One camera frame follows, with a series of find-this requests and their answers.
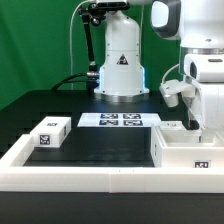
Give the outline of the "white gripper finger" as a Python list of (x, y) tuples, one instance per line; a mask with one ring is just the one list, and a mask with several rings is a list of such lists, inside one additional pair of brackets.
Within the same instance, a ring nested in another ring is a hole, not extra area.
[(200, 101), (197, 98), (189, 100), (188, 120), (188, 126), (191, 130), (200, 128)]
[(215, 132), (213, 130), (203, 130), (201, 133), (202, 143), (213, 143), (215, 137)]

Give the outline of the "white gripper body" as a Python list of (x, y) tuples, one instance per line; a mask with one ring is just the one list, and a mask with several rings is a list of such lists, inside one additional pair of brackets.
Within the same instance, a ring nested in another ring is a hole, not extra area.
[(200, 101), (200, 127), (224, 129), (224, 54), (187, 54), (184, 58), (185, 82), (194, 87), (185, 104)]

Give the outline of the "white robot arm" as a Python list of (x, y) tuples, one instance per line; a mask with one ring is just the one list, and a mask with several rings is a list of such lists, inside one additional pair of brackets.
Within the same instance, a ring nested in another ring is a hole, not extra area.
[(183, 78), (163, 80), (161, 94), (169, 107), (182, 99), (189, 122), (204, 136), (224, 131), (224, 0), (95, 0), (107, 12), (106, 59), (95, 93), (113, 101), (148, 92), (140, 64), (140, 30), (122, 11), (151, 6), (150, 22), (163, 39), (180, 41), (177, 67)]

